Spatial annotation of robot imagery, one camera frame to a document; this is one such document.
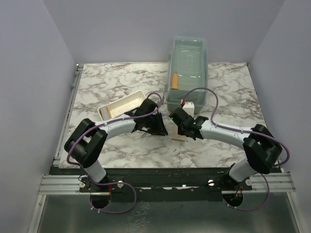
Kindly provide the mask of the white rectangular plastic tray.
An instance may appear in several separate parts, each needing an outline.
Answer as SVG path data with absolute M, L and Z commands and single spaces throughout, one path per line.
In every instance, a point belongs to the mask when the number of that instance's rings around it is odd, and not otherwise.
M 111 119 L 113 119 L 122 115 L 125 112 L 132 111 L 138 108 L 145 99 L 145 94 L 141 90 L 139 90 L 118 100 L 115 100 L 109 104 L 99 107 L 97 109 L 97 112 L 100 116 L 100 119 L 102 120 L 100 108 L 107 107 L 110 110 Z

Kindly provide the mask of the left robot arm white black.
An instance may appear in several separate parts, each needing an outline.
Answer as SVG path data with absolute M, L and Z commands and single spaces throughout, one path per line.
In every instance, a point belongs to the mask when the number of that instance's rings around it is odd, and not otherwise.
M 64 145 L 68 156 L 92 179 L 91 186 L 98 192 L 107 188 L 106 171 L 98 158 L 107 140 L 125 133 L 144 131 L 151 135 L 167 136 L 159 106 L 151 99 L 111 120 L 94 122 L 83 119 Z

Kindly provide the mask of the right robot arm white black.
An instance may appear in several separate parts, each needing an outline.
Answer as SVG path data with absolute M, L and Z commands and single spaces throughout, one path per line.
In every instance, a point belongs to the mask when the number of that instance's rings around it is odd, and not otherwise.
M 170 114 L 179 135 L 192 139 L 211 139 L 243 149 L 246 157 L 234 163 L 224 177 L 224 186 L 235 190 L 241 182 L 256 173 L 269 174 L 282 152 L 267 128 L 257 124 L 253 128 L 233 128 L 212 123 L 212 120 L 198 116 L 193 118 L 182 108 Z

